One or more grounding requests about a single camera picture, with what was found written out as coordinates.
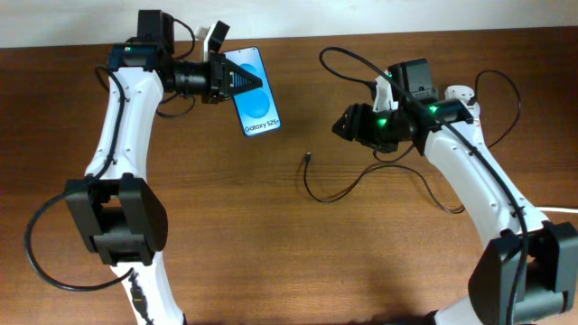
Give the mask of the blue Samsung Galaxy smartphone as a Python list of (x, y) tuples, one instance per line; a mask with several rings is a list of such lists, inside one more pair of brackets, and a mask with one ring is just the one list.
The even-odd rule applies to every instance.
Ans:
[(259, 77), (263, 86), (233, 97), (244, 136), (261, 135), (281, 127), (265, 64), (257, 47), (225, 52), (227, 59)]

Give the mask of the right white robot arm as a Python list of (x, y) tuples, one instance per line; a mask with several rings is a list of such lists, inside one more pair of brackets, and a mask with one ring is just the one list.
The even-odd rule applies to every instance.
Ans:
[(353, 104), (333, 132), (381, 153), (410, 141), (451, 184), (484, 252), (460, 301), (431, 312), (429, 324), (529, 324), (572, 309), (577, 230), (554, 224), (517, 189), (483, 139), (468, 87), (439, 94), (427, 60), (387, 68), (373, 104)]

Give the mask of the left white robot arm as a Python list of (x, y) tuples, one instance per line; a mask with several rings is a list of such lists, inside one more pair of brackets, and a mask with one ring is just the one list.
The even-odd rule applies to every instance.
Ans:
[(163, 95), (199, 96), (217, 104), (263, 84), (220, 52), (229, 30), (223, 22), (193, 35), (202, 44), (200, 61), (175, 57), (175, 22), (161, 10), (142, 10), (135, 37), (113, 45), (105, 66), (109, 99), (97, 150), (84, 179), (66, 184), (67, 206), (82, 241), (119, 277), (140, 324), (187, 321), (163, 263), (167, 213), (146, 176)]

